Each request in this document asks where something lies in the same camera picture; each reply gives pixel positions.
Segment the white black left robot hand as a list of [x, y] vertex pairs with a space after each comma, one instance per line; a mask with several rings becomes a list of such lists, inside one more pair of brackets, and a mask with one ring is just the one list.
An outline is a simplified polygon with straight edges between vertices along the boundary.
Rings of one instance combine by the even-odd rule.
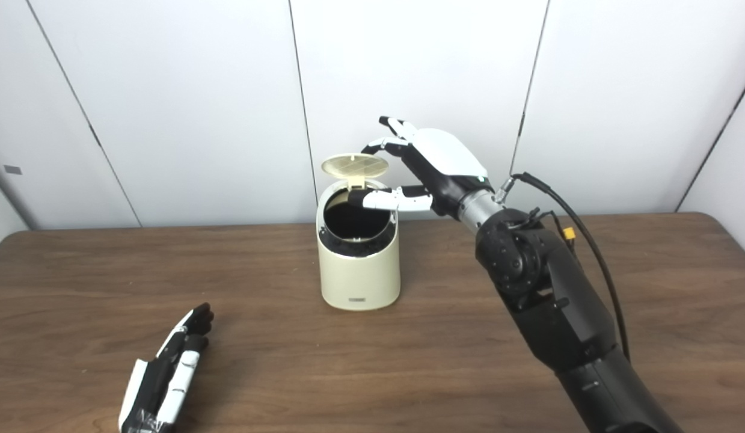
[[136, 360], [117, 421], [120, 432], [177, 431], [214, 318], [203, 302], [178, 321], [152, 360]]

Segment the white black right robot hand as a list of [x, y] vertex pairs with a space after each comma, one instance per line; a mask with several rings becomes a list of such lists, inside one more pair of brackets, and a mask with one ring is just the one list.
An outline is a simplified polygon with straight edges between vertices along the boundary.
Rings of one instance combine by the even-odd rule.
[[417, 129], [405, 120], [381, 116], [379, 123], [393, 137], [383, 137], [367, 145], [362, 153], [386, 151], [402, 161], [420, 181], [419, 185], [394, 189], [353, 189], [348, 202], [365, 209], [425, 212], [458, 219], [461, 203], [479, 191], [495, 192], [488, 171], [457, 137], [433, 128]]

